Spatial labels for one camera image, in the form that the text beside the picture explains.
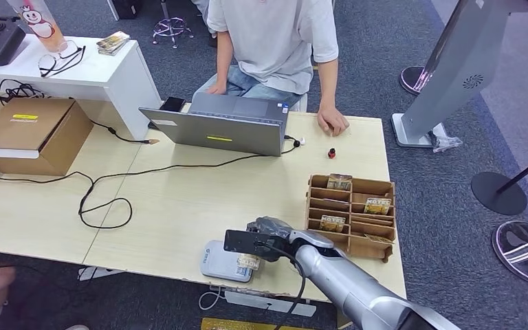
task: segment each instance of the phone on table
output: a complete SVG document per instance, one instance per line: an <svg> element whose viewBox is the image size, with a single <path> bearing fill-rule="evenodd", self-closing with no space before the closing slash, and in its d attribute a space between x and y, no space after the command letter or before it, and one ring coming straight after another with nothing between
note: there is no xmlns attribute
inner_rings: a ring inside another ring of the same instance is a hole
<svg viewBox="0 0 528 330"><path fill-rule="evenodd" d="M183 109L185 103L186 101L182 98L174 98L169 96L159 109L164 111L180 112L181 109ZM148 122L148 127L150 129L158 130L158 128L155 126L155 124L153 124L153 122Z"/></svg>

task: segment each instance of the person's hand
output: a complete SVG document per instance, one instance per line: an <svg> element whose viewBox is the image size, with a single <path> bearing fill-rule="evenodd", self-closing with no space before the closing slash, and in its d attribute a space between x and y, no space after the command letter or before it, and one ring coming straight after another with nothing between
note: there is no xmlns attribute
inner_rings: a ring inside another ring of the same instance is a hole
<svg viewBox="0 0 528 330"><path fill-rule="evenodd" d="M334 105L325 105L321 102L317 121L320 128L327 134L337 136L349 127L349 122L335 108Z"/></svg>
<svg viewBox="0 0 528 330"><path fill-rule="evenodd" d="M216 82L215 84L211 85L210 88L206 91L206 93L209 94L225 94L226 93L226 86L227 82Z"/></svg>

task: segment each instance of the white t-shirt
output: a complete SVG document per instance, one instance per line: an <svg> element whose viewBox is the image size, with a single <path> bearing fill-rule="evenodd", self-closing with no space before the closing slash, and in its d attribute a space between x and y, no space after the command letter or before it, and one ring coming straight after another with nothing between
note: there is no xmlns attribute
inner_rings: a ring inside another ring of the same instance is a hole
<svg viewBox="0 0 528 330"><path fill-rule="evenodd" d="M208 26L229 31L240 70L262 84L304 94L318 63L339 56L331 0L210 0Z"/></svg>

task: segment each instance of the person's arm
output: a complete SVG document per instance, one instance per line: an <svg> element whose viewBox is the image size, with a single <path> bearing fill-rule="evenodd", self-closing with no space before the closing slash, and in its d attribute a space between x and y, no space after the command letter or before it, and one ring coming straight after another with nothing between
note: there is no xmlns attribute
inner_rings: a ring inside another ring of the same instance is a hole
<svg viewBox="0 0 528 330"><path fill-rule="evenodd" d="M349 127L347 119L335 107L337 89L338 59L318 63L320 79L320 104L317 121L323 131L339 135Z"/></svg>
<svg viewBox="0 0 528 330"><path fill-rule="evenodd" d="M228 70L232 62L234 47L230 33L217 32L217 80L207 92L212 94L225 94L228 85Z"/></svg>
<svg viewBox="0 0 528 330"><path fill-rule="evenodd" d="M349 123L335 108L335 90L339 69L339 46L331 0L308 1L308 11L299 26L301 38L313 45L313 57L318 63L320 104L317 121L321 129L339 135Z"/></svg>

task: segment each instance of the yellow mat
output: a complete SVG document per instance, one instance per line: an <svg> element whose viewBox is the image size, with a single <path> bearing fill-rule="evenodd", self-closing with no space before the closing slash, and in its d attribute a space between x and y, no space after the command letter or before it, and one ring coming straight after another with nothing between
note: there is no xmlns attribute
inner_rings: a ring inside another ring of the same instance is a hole
<svg viewBox="0 0 528 330"><path fill-rule="evenodd" d="M274 330L276 325L203 318L201 330ZM294 327L281 327L280 330L311 330Z"/></svg>

